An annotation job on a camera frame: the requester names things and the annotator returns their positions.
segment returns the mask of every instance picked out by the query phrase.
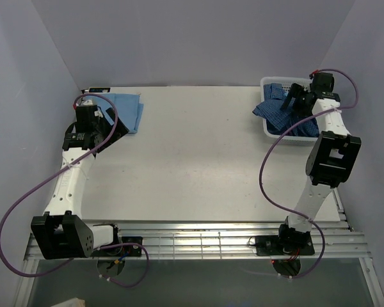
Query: folded clothing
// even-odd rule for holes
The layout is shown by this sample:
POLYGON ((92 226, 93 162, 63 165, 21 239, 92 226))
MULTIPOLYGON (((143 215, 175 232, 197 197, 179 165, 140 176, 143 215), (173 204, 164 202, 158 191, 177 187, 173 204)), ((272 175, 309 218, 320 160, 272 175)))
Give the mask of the folded clothing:
MULTIPOLYGON (((267 128, 270 133, 281 135, 288 128, 303 119, 292 113, 294 99, 291 100, 287 109, 280 109, 286 98, 285 90, 281 84, 271 83, 264 85, 264 98, 265 100, 253 110, 253 114, 266 119, 267 128)), ((288 135, 318 137, 319 127, 317 126, 316 119, 298 125, 288 135)))
MULTIPOLYGON (((131 94, 103 94, 103 96, 114 103, 118 111, 118 117, 129 129, 129 133, 137 133, 143 111, 143 104, 140 104, 140 96, 131 94)), ((114 124, 113 119, 106 113, 106 110, 111 107, 110 104, 99 97, 90 98, 101 108, 108 122, 114 124)))

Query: wall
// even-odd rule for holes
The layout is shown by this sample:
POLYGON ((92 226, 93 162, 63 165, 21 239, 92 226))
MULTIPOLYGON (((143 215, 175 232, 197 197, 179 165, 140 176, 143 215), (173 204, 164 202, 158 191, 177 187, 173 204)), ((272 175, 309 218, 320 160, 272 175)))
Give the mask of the wall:
POLYGON ((80 88, 258 85, 321 63, 354 0, 33 0, 80 88))
MULTIPOLYGON (((24 192, 57 170, 65 127, 78 94, 30 0, 0 0, 0 219, 24 192)), ((10 216, 4 252, 21 268, 34 214, 47 186, 10 216)), ((19 278, 0 261, 0 306, 11 306, 19 278)))
MULTIPOLYGON (((362 149, 340 194, 352 226, 366 234, 384 291, 384 1, 356 1, 321 67, 348 72, 360 88, 360 104, 343 115, 362 149)), ((354 99, 345 80, 336 89, 343 103, 354 99)))

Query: white laundry basket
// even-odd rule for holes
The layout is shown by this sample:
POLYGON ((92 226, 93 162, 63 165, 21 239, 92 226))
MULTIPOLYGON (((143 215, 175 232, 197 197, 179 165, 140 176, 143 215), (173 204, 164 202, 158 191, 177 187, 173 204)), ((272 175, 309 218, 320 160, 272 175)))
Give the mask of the white laundry basket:
MULTIPOLYGON (((264 101, 264 89, 263 86, 271 83, 280 83, 285 91, 289 91, 293 83, 300 84, 306 89, 310 89, 310 79, 302 78, 289 78, 289 77, 264 77, 260 80, 260 96, 262 102, 264 101)), ((268 126, 266 120, 263 118, 263 130, 264 133, 269 137, 273 142, 279 137, 277 135, 271 134, 268 131, 268 126)), ((279 144, 285 145, 298 145, 298 146, 312 146, 317 141, 317 138, 308 138, 305 136, 284 136, 279 144)))

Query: gray floor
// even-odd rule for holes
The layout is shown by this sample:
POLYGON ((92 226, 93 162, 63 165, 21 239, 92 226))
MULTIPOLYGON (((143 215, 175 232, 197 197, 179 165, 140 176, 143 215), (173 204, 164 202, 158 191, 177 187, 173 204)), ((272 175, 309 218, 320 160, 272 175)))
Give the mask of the gray floor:
MULTIPOLYGON (((302 260, 306 268, 315 260, 302 260)), ((56 261, 40 261, 39 271, 56 261)), ((127 262, 122 281, 134 281, 144 268, 127 262)), ((35 280, 29 305, 47 307, 78 297, 92 306, 372 306, 358 259, 324 259, 303 279, 288 281, 253 275, 274 273, 269 260, 155 261, 144 282, 126 290, 99 279, 96 260, 75 260, 35 280)))

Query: white table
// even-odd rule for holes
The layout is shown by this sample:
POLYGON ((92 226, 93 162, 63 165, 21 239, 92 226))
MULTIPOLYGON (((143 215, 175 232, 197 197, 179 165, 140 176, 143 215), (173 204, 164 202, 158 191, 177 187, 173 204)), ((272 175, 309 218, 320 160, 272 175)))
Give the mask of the white table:
MULTIPOLYGON (((139 132, 99 154, 83 198, 83 219, 122 221, 283 221, 261 195, 259 168, 270 144, 252 114, 260 87, 112 88, 141 94, 139 132)), ((311 147, 278 146, 264 187, 294 208, 311 147)), ((316 221, 339 221, 329 196, 316 221)))

